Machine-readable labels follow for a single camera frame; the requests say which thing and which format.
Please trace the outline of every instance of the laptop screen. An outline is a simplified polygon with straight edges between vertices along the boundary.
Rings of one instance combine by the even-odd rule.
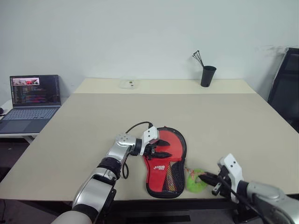
[[[14,107],[58,106],[58,75],[11,76],[10,88]]]

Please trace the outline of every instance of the laptop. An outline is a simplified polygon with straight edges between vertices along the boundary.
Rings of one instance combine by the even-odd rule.
[[[58,77],[11,76],[13,109],[0,120],[0,134],[39,133],[61,106]]]

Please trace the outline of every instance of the black office chair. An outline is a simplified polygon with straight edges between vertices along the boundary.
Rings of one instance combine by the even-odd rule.
[[[299,49],[287,49],[268,103],[299,133]]]

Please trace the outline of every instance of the black mesh pocket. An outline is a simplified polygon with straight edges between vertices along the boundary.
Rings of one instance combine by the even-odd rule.
[[[180,194],[184,190],[184,161],[169,163],[163,184],[163,193]]]

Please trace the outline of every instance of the printed logo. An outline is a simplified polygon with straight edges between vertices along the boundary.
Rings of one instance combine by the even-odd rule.
[[[154,169],[164,170],[164,169],[165,169],[165,166],[155,166]]]

